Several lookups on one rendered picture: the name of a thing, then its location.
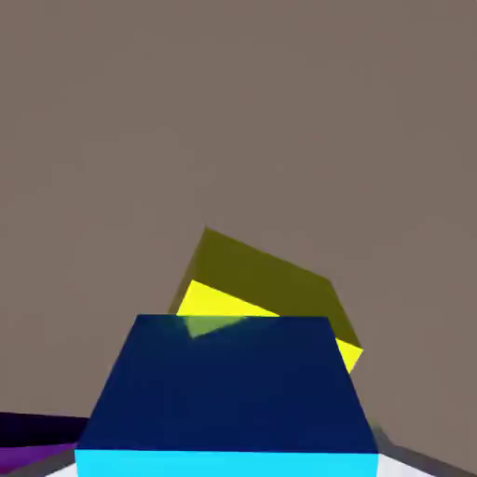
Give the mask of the small yellow cube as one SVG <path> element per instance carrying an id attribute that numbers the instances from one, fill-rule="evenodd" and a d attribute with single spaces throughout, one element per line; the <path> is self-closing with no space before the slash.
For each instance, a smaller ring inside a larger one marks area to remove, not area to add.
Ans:
<path id="1" fill-rule="evenodd" d="M 325 277 L 205 228 L 169 307 L 170 314 L 325 317 L 348 371 L 363 346 Z"/>

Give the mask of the small purple cube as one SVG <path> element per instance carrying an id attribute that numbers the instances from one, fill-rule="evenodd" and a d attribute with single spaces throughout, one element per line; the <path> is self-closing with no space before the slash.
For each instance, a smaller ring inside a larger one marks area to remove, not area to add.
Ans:
<path id="1" fill-rule="evenodd" d="M 0 477 L 46 477 L 75 463 L 89 419 L 0 412 Z"/>

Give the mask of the small cyan cube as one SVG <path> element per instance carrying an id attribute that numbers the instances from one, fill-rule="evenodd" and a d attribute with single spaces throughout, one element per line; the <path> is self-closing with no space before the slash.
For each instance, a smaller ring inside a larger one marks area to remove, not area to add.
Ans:
<path id="1" fill-rule="evenodd" d="M 325 318 L 192 336 L 139 316 L 75 450 L 78 477 L 377 477 L 378 450 Z"/>

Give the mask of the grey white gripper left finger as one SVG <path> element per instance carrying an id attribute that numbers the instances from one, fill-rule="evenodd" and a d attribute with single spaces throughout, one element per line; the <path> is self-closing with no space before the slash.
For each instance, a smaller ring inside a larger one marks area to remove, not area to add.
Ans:
<path id="1" fill-rule="evenodd" d="M 6 477 L 48 477 L 50 474 L 63 470 L 74 463 L 75 449 L 71 447 L 56 455 L 11 470 L 6 474 Z"/>

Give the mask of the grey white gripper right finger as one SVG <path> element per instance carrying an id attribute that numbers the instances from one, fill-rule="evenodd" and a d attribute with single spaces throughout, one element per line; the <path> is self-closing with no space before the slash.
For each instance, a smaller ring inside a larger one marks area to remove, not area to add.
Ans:
<path id="1" fill-rule="evenodd" d="M 372 432 L 379 450 L 376 477 L 477 477 L 437 458 L 397 445 L 374 424 Z"/>

